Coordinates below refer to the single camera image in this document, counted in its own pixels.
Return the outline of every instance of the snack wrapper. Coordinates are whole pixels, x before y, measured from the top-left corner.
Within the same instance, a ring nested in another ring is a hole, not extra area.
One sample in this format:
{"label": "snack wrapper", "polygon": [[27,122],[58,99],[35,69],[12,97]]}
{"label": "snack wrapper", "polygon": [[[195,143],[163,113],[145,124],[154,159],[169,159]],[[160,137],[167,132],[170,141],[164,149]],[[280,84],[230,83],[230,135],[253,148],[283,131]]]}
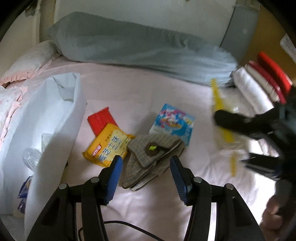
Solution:
{"label": "snack wrapper", "polygon": [[31,180],[32,180],[32,176],[29,176],[27,178],[27,180],[23,183],[23,185],[19,191],[19,195],[17,197],[17,198],[22,199],[20,201],[18,208],[17,208],[22,214],[25,214],[27,195],[28,195],[28,191],[30,188]]}
{"label": "snack wrapper", "polygon": [[128,135],[118,126],[109,123],[83,152],[83,156],[101,167],[109,167],[116,155],[122,158],[126,156],[127,146],[132,138],[133,135]]}

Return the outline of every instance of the red towel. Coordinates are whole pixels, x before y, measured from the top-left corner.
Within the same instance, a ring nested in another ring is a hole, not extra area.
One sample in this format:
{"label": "red towel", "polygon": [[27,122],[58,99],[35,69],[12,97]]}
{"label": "red towel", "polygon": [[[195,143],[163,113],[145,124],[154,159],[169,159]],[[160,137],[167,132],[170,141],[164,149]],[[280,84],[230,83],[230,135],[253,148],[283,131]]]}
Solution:
{"label": "red towel", "polygon": [[280,86],[284,96],[288,96],[292,82],[278,64],[266,53],[260,52],[257,56],[258,63],[274,78]]}
{"label": "red towel", "polygon": [[264,69],[262,68],[261,65],[259,65],[258,63],[254,62],[254,61],[249,61],[248,65],[250,65],[253,69],[255,69],[260,75],[262,75],[262,77],[264,79],[266,79],[266,81],[274,88],[275,92],[278,94],[279,96],[279,100],[281,102],[281,104],[286,104],[286,98],[283,95],[283,92],[281,91],[279,85],[277,84],[277,82],[274,80],[274,78]]}

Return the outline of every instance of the red package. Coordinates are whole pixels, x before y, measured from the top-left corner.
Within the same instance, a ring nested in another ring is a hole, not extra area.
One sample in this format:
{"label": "red package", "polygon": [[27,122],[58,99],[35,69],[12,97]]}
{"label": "red package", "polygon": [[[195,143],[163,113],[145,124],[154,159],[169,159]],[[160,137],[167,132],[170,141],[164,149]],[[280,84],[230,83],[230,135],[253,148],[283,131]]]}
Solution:
{"label": "red package", "polygon": [[106,107],[99,112],[90,115],[87,118],[87,121],[89,122],[89,125],[91,126],[91,129],[93,130],[96,137],[101,133],[108,123],[118,126],[109,112],[109,107]]}

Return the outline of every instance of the white pillow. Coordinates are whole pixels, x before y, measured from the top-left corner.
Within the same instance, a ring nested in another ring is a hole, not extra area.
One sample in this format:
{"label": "white pillow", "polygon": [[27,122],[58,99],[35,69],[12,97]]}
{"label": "white pillow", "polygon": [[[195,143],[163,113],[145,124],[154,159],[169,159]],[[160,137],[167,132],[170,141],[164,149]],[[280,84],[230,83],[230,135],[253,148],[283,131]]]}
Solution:
{"label": "white pillow", "polygon": [[268,94],[269,98],[273,102],[279,102],[279,95],[271,84],[254,68],[246,64],[245,69],[247,72],[257,81],[257,83],[262,87],[262,89]]}
{"label": "white pillow", "polygon": [[51,40],[41,42],[20,56],[0,79],[0,85],[17,80],[32,79],[47,69],[57,54]]}
{"label": "white pillow", "polygon": [[232,75],[234,84],[253,107],[256,114],[263,114],[274,107],[267,94],[244,67],[233,71]]}

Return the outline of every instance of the gray pillow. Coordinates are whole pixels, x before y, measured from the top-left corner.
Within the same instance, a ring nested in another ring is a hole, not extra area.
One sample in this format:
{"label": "gray pillow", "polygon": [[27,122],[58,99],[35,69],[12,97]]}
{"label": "gray pillow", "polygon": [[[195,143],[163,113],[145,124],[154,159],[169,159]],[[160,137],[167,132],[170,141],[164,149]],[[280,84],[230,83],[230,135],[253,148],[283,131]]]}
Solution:
{"label": "gray pillow", "polygon": [[203,39],[176,31],[73,12],[50,29],[58,51],[73,61],[153,69],[173,78],[225,85],[236,59]]}

